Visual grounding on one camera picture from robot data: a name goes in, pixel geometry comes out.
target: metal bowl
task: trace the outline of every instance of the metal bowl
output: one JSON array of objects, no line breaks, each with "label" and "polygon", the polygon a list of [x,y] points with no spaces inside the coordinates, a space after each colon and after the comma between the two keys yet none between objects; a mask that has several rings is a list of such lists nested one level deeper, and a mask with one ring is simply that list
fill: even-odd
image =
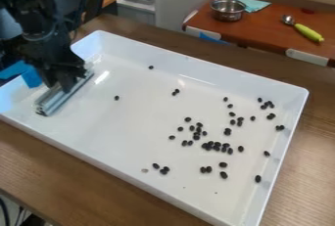
[{"label": "metal bowl", "polygon": [[214,0],[212,16],[221,22],[236,22],[242,18],[246,5],[237,0]]}]

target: white tray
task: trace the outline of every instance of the white tray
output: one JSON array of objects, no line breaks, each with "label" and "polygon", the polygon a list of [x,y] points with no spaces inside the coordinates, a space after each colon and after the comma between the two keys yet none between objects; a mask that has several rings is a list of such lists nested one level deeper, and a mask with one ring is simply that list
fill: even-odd
[{"label": "white tray", "polygon": [[[27,89],[18,77],[0,88],[0,117],[214,225],[260,223],[306,89],[103,31],[72,49],[92,62],[95,75],[60,110],[51,117],[35,114],[33,101],[46,87]],[[180,93],[173,97],[175,88]],[[222,101],[225,96],[233,109]],[[261,110],[258,97],[272,101],[275,109]],[[243,126],[229,126],[228,112],[244,116]],[[268,113],[277,117],[267,120]],[[251,115],[257,120],[252,122]],[[192,147],[180,145],[191,139],[186,116],[204,123],[209,133]],[[276,132],[278,124],[286,129]],[[177,132],[178,126],[187,129]],[[223,135],[224,127],[233,129],[231,136]],[[229,143],[234,154],[203,150],[202,143],[210,140]],[[244,153],[237,152],[240,145]],[[226,169],[218,167],[221,161],[229,164]],[[168,175],[154,170],[154,162],[168,166]],[[200,167],[207,165],[213,172],[201,174]],[[222,170],[228,179],[220,178]],[[259,184],[257,174],[263,178]]]}]

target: cable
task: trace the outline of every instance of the cable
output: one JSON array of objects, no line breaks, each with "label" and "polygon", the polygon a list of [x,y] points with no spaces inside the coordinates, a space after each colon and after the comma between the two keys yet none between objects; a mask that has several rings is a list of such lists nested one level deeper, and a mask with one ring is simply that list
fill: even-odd
[{"label": "cable", "polygon": [[24,208],[20,206],[19,207],[19,213],[18,213],[18,216],[17,216],[17,220],[15,221],[14,226],[20,225],[19,222],[20,222],[20,217],[21,217],[21,214],[23,213],[23,210],[24,210]]},{"label": "cable", "polygon": [[86,4],[86,0],[80,0],[79,7],[76,11],[76,15],[75,15],[75,18],[74,18],[74,23],[73,23],[72,29],[77,29],[80,26],[80,24],[81,24],[81,14],[83,12],[85,4]]},{"label": "cable", "polygon": [[2,211],[4,212],[5,226],[10,226],[11,220],[8,214],[8,209],[7,209],[5,202],[1,198],[0,198],[0,206],[2,208]]}]

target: spoon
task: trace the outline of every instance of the spoon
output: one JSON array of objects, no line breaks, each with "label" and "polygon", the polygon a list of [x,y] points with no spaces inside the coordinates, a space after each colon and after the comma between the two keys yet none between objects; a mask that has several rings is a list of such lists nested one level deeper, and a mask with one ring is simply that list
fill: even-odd
[{"label": "spoon", "polygon": [[308,39],[310,39],[310,40],[312,40],[314,42],[322,42],[322,41],[324,41],[322,35],[320,35],[319,33],[315,32],[314,30],[311,30],[309,27],[306,27],[306,26],[303,26],[302,24],[296,23],[296,21],[293,19],[292,16],[283,15],[281,17],[281,20],[285,24],[294,26],[305,37],[307,37]]}]

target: wooden table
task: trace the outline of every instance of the wooden table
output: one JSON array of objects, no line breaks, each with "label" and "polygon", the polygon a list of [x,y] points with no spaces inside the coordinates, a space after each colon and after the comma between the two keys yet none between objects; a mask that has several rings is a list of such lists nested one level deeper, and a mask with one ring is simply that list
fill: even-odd
[{"label": "wooden table", "polygon": [[[211,1],[207,1],[183,28],[195,27],[214,32],[221,40],[291,57],[292,55],[287,54],[288,49],[291,52],[295,50],[298,53],[309,53],[316,56],[316,62],[321,60],[326,65],[335,67],[335,13],[307,14],[300,8],[271,4],[256,13],[245,13],[239,22],[223,23],[212,18]],[[325,41],[319,44],[312,42],[292,26],[285,25],[280,21],[284,14],[292,15],[297,23],[319,32]]]},{"label": "wooden table", "polygon": [[[78,38],[96,29],[308,88],[311,96],[262,225],[335,224],[332,68],[225,47],[105,15],[86,23]],[[66,226],[208,225],[4,122],[0,122],[0,191],[37,215]]]}]

